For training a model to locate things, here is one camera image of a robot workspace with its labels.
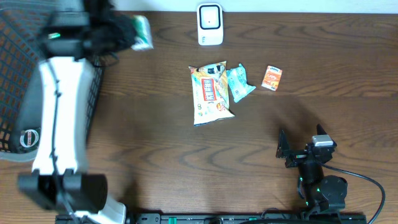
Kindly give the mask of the dark green round-label packet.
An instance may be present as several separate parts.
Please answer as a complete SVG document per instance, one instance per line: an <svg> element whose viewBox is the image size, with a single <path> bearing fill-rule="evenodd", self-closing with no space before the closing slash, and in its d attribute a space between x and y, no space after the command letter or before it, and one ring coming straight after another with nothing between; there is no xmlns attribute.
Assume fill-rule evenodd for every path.
<svg viewBox="0 0 398 224"><path fill-rule="evenodd" d="M20 132L18 150L21 153L28 153L39 148L41 128L25 129Z"/></svg>

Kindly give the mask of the green white packet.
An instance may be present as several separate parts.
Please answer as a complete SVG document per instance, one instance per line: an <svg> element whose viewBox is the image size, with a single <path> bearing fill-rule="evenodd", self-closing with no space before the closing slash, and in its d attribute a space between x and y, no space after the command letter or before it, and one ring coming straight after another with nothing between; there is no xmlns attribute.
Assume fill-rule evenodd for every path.
<svg viewBox="0 0 398 224"><path fill-rule="evenodd" d="M135 43L131 46L131 48L135 51L153 49L154 46L148 19L141 15L132 16L131 19L133 27L136 31L136 36L134 38Z"/></svg>

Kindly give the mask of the white barcode scanner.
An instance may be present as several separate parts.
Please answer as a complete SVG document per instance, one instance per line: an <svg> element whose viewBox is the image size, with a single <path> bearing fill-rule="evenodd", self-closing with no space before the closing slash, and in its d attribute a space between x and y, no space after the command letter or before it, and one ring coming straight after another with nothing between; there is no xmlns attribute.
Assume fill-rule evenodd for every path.
<svg viewBox="0 0 398 224"><path fill-rule="evenodd" d="M198 43L202 46L223 42L223 10L218 3L203 3L197 7Z"/></svg>

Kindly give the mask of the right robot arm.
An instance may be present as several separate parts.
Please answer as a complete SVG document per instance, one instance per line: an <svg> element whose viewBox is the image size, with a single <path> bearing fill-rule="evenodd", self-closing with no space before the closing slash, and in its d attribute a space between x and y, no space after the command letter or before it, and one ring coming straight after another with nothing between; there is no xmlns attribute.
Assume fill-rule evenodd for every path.
<svg viewBox="0 0 398 224"><path fill-rule="evenodd" d="M276 157L285 159L286 168L296 167L299 172L298 188L313 213L332 213L345 208L348 191L347 181L335 175L324 175L323 165L332 159L336 142L317 125L317 134L302 150L289 146L287 135L279 132Z"/></svg>

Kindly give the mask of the light blue small packet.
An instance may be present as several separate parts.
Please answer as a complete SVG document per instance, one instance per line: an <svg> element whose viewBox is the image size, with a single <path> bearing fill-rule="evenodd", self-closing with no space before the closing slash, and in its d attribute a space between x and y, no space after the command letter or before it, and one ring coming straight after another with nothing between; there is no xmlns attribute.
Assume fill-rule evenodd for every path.
<svg viewBox="0 0 398 224"><path fill-rule="evenodd" d="M246 69L241 63L236 68L227 70L226 74L235 103L239 102L256 89L255 86L248 84Z"/></svg>

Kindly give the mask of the orange small packet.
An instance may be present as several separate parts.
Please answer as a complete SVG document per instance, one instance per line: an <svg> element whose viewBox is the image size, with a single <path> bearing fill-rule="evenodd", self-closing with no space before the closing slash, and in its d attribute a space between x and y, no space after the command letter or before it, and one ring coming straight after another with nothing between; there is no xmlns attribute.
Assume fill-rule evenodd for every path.
<svg viewBox="0 0 398 224"><path fill-rule="evenodd" d="M276 91L282 76L282 69L268 65L261 86Z"/></svg>

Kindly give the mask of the grey plastic mesh basket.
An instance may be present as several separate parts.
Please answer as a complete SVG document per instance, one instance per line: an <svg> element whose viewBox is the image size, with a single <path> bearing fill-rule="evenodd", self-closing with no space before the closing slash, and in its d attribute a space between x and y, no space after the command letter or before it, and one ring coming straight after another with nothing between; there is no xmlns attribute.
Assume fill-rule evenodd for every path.
<svg viewBox="0 0 398 224"><path fill-rule="evenodd" d="M42 82L37 64L41 28L56 2L1 2L1 159L29 162L37 147L23 149L21 132L38 131L42 122Z"/></svg>

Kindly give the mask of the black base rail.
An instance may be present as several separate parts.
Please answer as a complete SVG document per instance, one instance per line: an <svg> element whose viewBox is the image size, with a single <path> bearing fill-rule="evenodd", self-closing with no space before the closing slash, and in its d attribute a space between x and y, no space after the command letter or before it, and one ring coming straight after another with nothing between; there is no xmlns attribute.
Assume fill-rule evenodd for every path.
<svg viewBox="0 0 398 224"><path fill-rule="evenodd" d="M161 215L158 213L141 213L128 218L128 223L137 224L239 224L239 223L366 223L364 215L312 215L309 220L296 215L266 213L264 215Z"/></svg>

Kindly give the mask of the large yellow snack bag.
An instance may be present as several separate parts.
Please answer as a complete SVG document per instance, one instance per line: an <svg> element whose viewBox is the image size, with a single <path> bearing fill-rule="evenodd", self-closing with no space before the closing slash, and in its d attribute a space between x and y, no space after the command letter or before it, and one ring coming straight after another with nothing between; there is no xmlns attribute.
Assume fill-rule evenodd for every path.
<svg viewBox="0 0 398 224"><path fill-rule="evenodd" d="M229 110L226 61L202 67L189 66L189 69L193 89L193 125L233 118L234 114Z"/></svg>

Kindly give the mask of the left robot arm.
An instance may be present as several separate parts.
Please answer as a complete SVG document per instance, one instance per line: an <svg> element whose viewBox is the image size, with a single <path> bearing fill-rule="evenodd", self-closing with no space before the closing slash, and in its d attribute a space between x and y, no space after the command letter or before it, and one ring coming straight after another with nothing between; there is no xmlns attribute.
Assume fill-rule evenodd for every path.
<svg viewBox="0 0 398 224"><path fill-rule="evenodd" d="M63 222L132 223L108 192L103 174L88 172L87 110L96 58L130 48L136 31L109 1L61 1L38 36L43 107L39 148L19 190Z"/></svg>

